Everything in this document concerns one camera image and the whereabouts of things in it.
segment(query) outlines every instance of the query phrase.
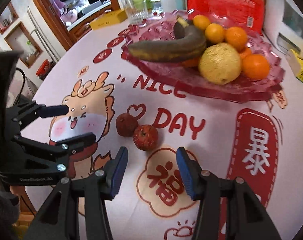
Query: heart drawing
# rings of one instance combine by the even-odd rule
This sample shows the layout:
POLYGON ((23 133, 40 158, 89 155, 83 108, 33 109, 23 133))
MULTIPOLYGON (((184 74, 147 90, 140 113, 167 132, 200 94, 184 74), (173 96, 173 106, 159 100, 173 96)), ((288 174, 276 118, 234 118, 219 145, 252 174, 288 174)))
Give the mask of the heart drawing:
POLYGON ((144 116, 145 113, 146 113, 146 106, 145 106, 144 104, 140 104, 140 105, 131 105, 131 106, 129 106, 128 109, 127 109, 127 114, 131 114, 131 115, 134 116, 137 120, 141 119, 141 118, 144 116), (135 110, 135 112, 137 112, 138 109, 141 108, 141 112, 140 112, 138 115, 135 116, 135 114, 131 114, 131 113, 130 113, 130 110, 131 110, 132 108, 135 110))

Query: white bottle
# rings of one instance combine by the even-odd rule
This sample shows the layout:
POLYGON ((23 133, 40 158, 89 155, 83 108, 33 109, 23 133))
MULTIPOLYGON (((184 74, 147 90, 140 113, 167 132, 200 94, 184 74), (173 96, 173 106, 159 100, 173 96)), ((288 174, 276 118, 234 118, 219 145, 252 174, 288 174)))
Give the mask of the white bottle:
POLYGON ((160 0, 163 12, 172 12, 177 10, 176 0, 160 0))

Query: printed tablecloth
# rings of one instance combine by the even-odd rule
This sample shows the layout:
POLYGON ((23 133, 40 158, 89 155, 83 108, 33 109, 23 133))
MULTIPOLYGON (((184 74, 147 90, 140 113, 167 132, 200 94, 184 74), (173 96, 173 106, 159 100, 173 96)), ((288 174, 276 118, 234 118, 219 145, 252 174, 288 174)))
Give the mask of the printed tablecloth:
MULTIPOLYGON (((282 57, 283 90, 268 101, 237 104, 197 97, 151 80, 122 59, 128 22, 89 32, 50 72, 34 99, 69 106, 66 116, 37 119, 22 135, 55 142, 85 132, 97 141, 71 156, 68 174, 84 178, 127 147, 129 161, 119 194, 106 201, 114 239, 190 239, 198 203, 184 190, 175 151, 184 146, 203 169, 220 178, 242 176, 257 194, 283 240, 303 225, 303 84, 282 57), (138 150, 116 132, 115 120, 130 113, 159 133, 156 150, 138 150)), ((36 209, 50 186, 28 187, 36 209)), ((80 200, 81 239, 86 239, 80 200)), ((224 239, 225 217, 219 238, 224 239)))

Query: yellow box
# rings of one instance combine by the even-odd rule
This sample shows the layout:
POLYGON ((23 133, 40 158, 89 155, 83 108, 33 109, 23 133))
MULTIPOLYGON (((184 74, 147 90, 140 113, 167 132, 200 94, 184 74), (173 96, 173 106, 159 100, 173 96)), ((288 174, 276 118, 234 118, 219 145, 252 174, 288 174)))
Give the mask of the yellow box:
POLYGON ((124 10, 117 10, 109 13, 104 13, 90 23, 90 27, 93 30, 97 30, 102 27, 121 23, 127 19, 127 14, 124 10))
POLYGON ((290 49, 286 58, 295 77, 303 82, 303 60, 299 58, 299 54, 290 49))

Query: dark red fruit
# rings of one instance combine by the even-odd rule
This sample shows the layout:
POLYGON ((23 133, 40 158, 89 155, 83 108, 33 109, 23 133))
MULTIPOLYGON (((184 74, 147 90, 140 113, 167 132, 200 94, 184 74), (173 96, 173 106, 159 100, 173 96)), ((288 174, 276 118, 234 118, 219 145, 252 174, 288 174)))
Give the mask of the dark red fruit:
POLYGON ((153 150, 157 146, 157 129, 149 124, 140 125, 136 128, 133 136, 136 147, 142 151, 153 150))
POLYGON ((138 122, 135 117, 130 114, 123 113, 116 119, 116 130, 120 136, 131 137, 135 129, 138 127, 138 122))

